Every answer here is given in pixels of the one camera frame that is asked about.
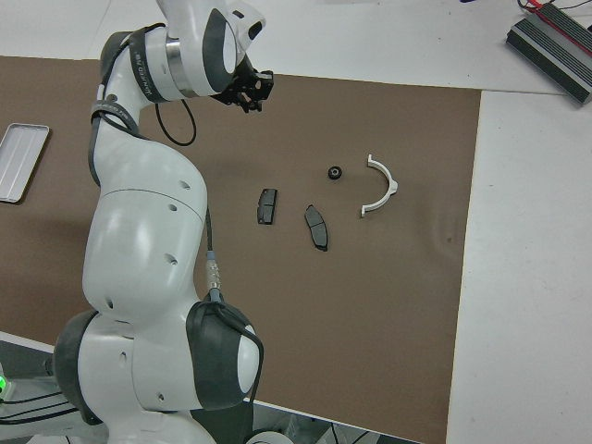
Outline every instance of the rectangular tray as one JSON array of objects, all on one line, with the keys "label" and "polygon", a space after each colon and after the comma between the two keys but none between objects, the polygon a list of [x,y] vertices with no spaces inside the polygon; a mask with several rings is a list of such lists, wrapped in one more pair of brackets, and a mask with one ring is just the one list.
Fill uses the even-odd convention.
[{"label": "rectangular tray", "polygon": [[18,202],[27,187],[49,127],[12,123],[0,142],[0,202]]}]

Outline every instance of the white robot link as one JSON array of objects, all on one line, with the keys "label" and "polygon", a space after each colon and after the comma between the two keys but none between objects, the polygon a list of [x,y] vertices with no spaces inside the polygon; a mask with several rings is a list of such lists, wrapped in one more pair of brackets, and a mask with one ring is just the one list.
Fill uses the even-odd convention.
[{"label": "white robot link", "polygon": [[253,401],[263,346],[215,278],[198,299],[204,180],[182,154],[143,138],[138,120],[147,105],[193,96],[261,110],[273,73],[246,55],[265,25],[252,7],[157,3],[167,25],[118,32],[102,54],[89,153],[101,194],[83,271],[95,311],[60,334],[54,372],[83,419],[106,424],[110,443],[214,442],[190,411],[228,408],[249,392]]}]

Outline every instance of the brown mat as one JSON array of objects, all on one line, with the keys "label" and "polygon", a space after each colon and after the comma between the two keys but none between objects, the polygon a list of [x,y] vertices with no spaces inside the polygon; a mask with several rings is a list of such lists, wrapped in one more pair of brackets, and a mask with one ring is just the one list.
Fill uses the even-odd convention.
[{"label": "brown mat", "polygon": [[[11,122],[53,131],[24,202],[0,204],[0,330],[53,343],[87,308],[98,64],[2,57],[0,66],[0,131]],[[277,76],[262,114],[190,103],[198,142],[180,150],[208,184],[223,292],[265,344],[257,398],[443,443],[479,92]],[[162,111],[169,132],[190,136],[179,103]],[[166,140],[152,109],[142,132]],[[400,190],[361,219],[361,205],[386,191],[368,154]],[[343,168],[337,181],[332,165]],[[273,226],[256,222],[263,188],[279,190]],[[327,222],[326,253],[305,224],[309,204]]]}]

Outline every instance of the white c-shaped part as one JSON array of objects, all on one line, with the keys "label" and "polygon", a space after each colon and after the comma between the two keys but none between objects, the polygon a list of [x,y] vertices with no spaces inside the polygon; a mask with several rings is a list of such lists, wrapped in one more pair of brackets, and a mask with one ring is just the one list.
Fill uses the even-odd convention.
[{"label": "white c-shaped part", "polygon": [[377,170],[381,171],[387,177],[388,190],[387,190],[386,194],[384,196],[382,196],[382,198],[379,201],[374,202],[374,203],[370,203],[369,205],[362,205],[362,217],[364,217],[364,215],[367,211],[376,210],[377,208],[380,208],[382,205],[384,205],[387,202],[387,200],[389,199],[390,195],[397,192],[397,189],[399,188],[399,183],[397,183],[397,181],[392,178],[392,176],[390,175],[389,169],[386,168],[384,165],[382,165],[380,162],[377,162],[376,160],[374,160],[372,158],[371,154],[368,155],[368,166],[372,167],[372,168],[376,168]]}]

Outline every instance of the small black wheel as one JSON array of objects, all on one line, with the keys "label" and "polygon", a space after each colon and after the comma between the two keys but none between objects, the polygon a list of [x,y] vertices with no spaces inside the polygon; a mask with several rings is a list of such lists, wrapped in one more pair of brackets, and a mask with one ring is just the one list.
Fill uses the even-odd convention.
[{"label": "small black wheel", "polygon": [[338,166],[332,166],[328,170],[327,175],[331,180],[337,180],[341,177],[341,172],[341,168],[339,168]]}]

